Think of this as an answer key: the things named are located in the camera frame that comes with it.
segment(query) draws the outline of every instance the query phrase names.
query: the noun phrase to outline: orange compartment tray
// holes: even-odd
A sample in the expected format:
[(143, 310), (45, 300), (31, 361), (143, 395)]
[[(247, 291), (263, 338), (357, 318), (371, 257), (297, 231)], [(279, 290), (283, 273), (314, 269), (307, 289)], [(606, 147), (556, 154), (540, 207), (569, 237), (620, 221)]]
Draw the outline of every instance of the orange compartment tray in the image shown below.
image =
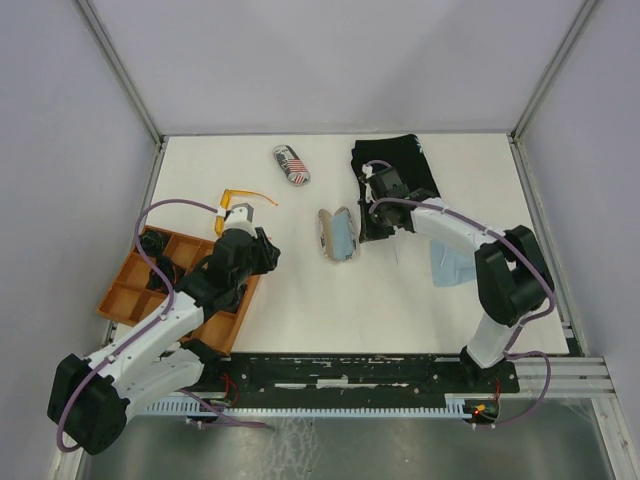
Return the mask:
[[(147, 230), (155, 230), (169, 236), (163, 255), (184, 268), (185, 274), (190, 273), (203, 257), (210, 255), (215, 245), (209, 240), (162, 228), (147, 226), (145, 231)], [(167, 297), (165, 293), (147, 288), (150, 271), (150, 267), (134, 247), (102, 299), (97, 313), (130, 327), (137, 325)], [(229, 355), (259, 280), (260, 277), (257, 275), (249, 277), (247, 290), (236, 313), (218, 312), (195, 330), (190, 337), (184, 337), (182, 340), (198, 338), (212, 349)]]

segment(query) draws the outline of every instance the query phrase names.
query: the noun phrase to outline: red wire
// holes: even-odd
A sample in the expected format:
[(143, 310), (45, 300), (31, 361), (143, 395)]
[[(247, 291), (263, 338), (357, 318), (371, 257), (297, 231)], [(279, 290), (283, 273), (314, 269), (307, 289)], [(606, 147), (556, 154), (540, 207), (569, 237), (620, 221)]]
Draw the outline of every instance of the red wire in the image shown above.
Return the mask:
[(496, 394), (493, 396), (493, 401), (497, 401), (500, 398), (500, 380), (496, 378)]
[(236, 402), (238, 401), (238, 398), (240, 397), (240, 392), (238, 391), (238, 386), (231, 380), (231, 378), (229, 377), (229, 375), (227, 375), (226, 373), (223, 374), (220, 377), (221, 380), (224, 380), (226, 382), (226, 387), (225, 387), (225, 391), (224, 391), (224, 400), (227, 401), (227, 399), (229, 398), (229, 390), (230, 390), (230, 386), (233, 386), (233, 388), (236, 391), (236, 394), (233, 397), (233, 402), (231, 402), (231, 406), (233, 407)]
[(236, 404), (236, 402), (238, 401), (238, 398), (240, 397), (240, 392), (238, 391), (238, 386), (235, 383), (233, 383), (233, 381), (230, 378), (229, 378), (229, 383), (231, 385), (233, 385), (233, 388), (236, 389), (236, 394), (233, 397), (233, 402), (231, 402), (231, 406), (233, 407)]
[(229, 383), (231, 382), (231, 379), (229, 378), (229, 375), (227, 375), (226, 373), (224, 375), (222, 375), (220, 377), (220, 380), (224, 380), (225, 381), (225, 389), (224, 389), (224, 399), (223, 401), (227, 401), (227, 398), (229, 398)]

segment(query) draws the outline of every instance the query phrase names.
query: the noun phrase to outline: eyeglass case with flag print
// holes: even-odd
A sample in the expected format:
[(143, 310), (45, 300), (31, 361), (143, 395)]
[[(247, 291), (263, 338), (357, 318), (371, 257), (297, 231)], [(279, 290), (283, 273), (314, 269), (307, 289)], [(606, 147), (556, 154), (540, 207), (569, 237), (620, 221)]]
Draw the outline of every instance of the eyeglass case with flag print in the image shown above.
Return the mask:
[(289, 145), (278, 145), (273, 149), (273, 157), (292, 185), (300, 187), (311, 180), (307, 167)]

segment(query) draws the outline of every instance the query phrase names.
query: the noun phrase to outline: black cloth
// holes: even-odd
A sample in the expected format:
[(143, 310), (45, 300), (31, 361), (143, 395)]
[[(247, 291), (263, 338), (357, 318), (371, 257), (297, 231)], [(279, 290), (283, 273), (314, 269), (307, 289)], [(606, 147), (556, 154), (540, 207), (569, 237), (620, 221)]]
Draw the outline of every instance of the black cloth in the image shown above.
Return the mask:
[[(351, 155), (351, 168), (356, 178), (362, 176), (362, 166), (367, 162), (384, 160), (395, 167), (410, 191), (422, 187), (440, 196), (427, 159), (422, 153), (420, 140), (413, 134), (384, 140), (356, 140)], [(381, 165), (375, 165), (373, 171), (377, 172), (383, 168)], [(364, 185), (361, 183), (360, 198), (364, 198)]]

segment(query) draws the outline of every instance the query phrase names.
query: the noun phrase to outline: floor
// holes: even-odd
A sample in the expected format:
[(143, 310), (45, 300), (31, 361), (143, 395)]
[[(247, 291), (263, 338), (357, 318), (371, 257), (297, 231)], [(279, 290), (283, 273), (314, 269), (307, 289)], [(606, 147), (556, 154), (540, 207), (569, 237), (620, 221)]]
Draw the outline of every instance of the floor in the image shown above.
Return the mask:
[[(514, 415), (527, 402), (502, 402)], [(267, 420), (268, 430), (198, 431), (138, 417), (79, 480), (613, 480), (588, 400), (549, 401), (535, 419), (473, 432), (461, 420)]]
[[(475, 282), (440, 288), (433, 282), (430, 239), (398, 232), (363, 245), (354, 260), (324, 258), (317, 228), (321, 208), (347, 206), (359, 225), (358, 187), (350, 167), (356, 139), (389, 135), (172, 137), (153, 201), (190, 198), (218, 205), (226, 188), (275, 199), (241, 198), (254, 223), (282, 250), (252, 300), (234, 351), (309, 353), (458, 353), (482, 314)], [(494, 227), (531, 225), (507, 137), (501, 134), (419, 135), (443, 199)], [(272, 157), (291, 145), (311, 173), (294, 187)], [(215, 239), (211, 213), (163, 206), (148, 224)], [(515, 352), (568, 352), (557, 313), (527, 327)]]

